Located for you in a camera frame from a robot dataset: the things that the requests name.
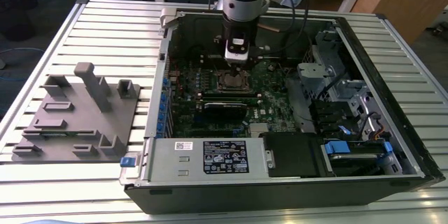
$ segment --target white sticker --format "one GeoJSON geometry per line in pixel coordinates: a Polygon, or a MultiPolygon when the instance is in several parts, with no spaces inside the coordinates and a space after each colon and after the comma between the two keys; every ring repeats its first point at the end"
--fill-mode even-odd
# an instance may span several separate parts
{"type": "Polygon", "coordinates": [[[176,151],[191,151],[193,150],[193,142],[176,142],[175,143],[176,151]]]}

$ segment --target aluminum extrusion table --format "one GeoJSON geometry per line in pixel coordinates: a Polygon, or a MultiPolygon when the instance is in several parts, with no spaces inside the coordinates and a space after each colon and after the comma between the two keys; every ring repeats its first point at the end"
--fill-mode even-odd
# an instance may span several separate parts
{"type": "MultiPolygon", "coordinates": [[[[119,184],[119,164],[15,164],[12,148],[33,118],[48,74],[68,74],[79,61],[92,62],[95,74],[117,83],[121,77],[141,85],[128,151],[140,151],[151,103],[151,87],[161,36],[164,7],[205,5],[88,0],[77,3],[0,123],[0,223],[56,219],[72,222],[171,221],[171,223],[445,223],[448,180],[411,193],[399,193],[356,207],[309,208],[151,216],[141,212],[119,184]]],[[[285,13],[287,9],[271,9],[285,13]]],[[[387,20],[372,14],[339,14],[348,20],[375,66],[448,175],[448,94],[387,20]]]]}

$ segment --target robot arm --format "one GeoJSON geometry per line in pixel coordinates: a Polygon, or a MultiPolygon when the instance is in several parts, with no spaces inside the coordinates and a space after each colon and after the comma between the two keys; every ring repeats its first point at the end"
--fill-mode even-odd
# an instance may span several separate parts
{"type": "MultiPolygon", "coordinates": [[[[291,6],[289,0],[273,0],[291,6]]],[[[296,6],[301,0],[293,0],[296,6]]],[[[259,17],[269,7],[268,0],[221,0],[224,17],[225,60],[229,64],[245,64],[249,47],[255,46],[259,17]]]]}

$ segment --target warning label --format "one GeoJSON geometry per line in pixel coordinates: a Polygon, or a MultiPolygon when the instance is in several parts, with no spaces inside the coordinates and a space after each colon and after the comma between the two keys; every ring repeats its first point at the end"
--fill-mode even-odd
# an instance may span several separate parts
{"type": "Polygon", "coordinates": [[[204,173],[248,173],[245,141],[204,142],[204,173]]]}

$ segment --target blue tab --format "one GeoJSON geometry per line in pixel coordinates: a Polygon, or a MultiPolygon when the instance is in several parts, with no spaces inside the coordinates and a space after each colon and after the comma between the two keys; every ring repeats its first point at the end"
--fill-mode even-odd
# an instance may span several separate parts
{"type": "Polygon", "coordinates": [[[387,153],[393,152],[393,148],[392,148],[391,142],[384,142],[383,145],[384,145],[387,153]]]}
{"type": "Polygon", "coordinates": [[[344,126],[339,125],[337,127],[343,130],[343,132],[344,132],[345,135],[351,135],[352,134],[352,132],[349,131],[349,129],[345,128],[344,126]]]}
{"type": "Polygon", "coordinates": [[[332,154],[333,153],[333,148],[331,147],[329,144],[325,144],[325,152],[327,152],[327,154],[332,154]]]}
{"type": "Polygon", "coordinates": [[[120,166],[121,167],[135,167],[135,157],[123,157],[120,160],[120,166]]]}
{"type": "Polygon", "coordinates": [[[327,154],[333,153],[349,153],[351,149],[348,148],[348,143],[345,141],[331,141],[325,144],[327,154]]]}

